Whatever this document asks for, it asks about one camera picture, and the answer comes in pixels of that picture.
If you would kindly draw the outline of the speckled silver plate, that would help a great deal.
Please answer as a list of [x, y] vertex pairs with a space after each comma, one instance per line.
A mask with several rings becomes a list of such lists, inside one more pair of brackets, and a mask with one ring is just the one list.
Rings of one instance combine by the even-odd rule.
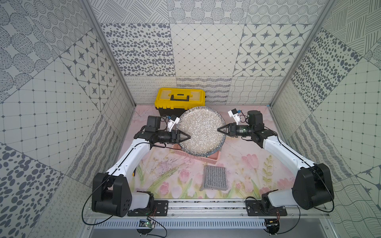
[[190, 155], [208, 157], [217, 152], [225, 142], [226, 135], [217, 131], [225, 126], [223, 117], [210, 107], [195, 107], [180, 116], [176, 129], [190, 136], [180, 143], [182, 150]]

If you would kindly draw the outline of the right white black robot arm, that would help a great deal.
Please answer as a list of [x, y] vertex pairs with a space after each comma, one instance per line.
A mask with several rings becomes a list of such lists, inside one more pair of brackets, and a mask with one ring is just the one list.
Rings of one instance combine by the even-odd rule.
[[279, 159], [295, 176], [291, 189], [274, 190], [262, 194], [263, 212], [283, 206], [299, 206], [309, 210], [334, 202], [331, 172], [327, 165], [317, 164], [286, 145], [275, 131], [265, 126], [260, 111], [248, 111], [244, 125], [239, 124], [241, 120], [239, 110], [231, 110], [228, 114], [235, 121], [218, 128], [218, 132], [256, 143]]

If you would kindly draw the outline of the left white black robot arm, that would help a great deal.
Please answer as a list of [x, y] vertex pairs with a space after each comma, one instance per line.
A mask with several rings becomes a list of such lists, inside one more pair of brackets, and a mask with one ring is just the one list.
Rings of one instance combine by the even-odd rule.
[[167, 144], [180, 144], [190, 135], [173, 127], [180, 118], [172, 115], [167, 127], [161, 129], [161, 117], [150, 116], [147, 124], [135, 135], [131, 146], [121, 159], [105, 173], [98, 173], [93, 179], [90, 196], [94, 212], [124, 217], [130, 211], [148, 216], [155, 210], [154, 196], [148, 191], [132, 192], [130, 182], [138, 165], [153, 147], [166, 148]]

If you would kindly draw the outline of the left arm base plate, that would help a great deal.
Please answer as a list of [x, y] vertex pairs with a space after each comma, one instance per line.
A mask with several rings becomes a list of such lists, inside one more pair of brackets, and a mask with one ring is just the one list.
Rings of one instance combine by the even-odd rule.
[[131, 210], [129, 217], [166, 217], [168, 214], [168, 200], [153, 200], [146, 208]]

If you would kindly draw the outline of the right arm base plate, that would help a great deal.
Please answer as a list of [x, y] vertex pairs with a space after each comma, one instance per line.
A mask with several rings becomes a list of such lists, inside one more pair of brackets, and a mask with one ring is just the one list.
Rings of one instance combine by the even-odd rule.
[[264, 217], [276, 217], [287, 216], [285, 207], [273, 207], [271, 204], [265, 204], [264, 202], [257, 200], [246, 200], [246, 211], [248, 216], [264, 216]]

